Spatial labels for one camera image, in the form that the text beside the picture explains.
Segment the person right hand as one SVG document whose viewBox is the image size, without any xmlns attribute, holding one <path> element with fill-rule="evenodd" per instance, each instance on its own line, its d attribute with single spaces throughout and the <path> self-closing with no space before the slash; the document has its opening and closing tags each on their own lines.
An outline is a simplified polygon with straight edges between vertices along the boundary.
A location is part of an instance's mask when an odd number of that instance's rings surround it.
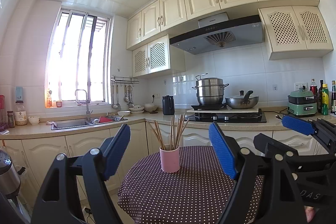
<svg viewBox="0 0 336 224">
<path fill-rule="evenodd" d="M 305 214 L 306 214 L 307 223 L 310 223 L 315 216 L 315 208 L 311 207 L 311 206 L 306 206 L 305 207 Z"/>
</svg>

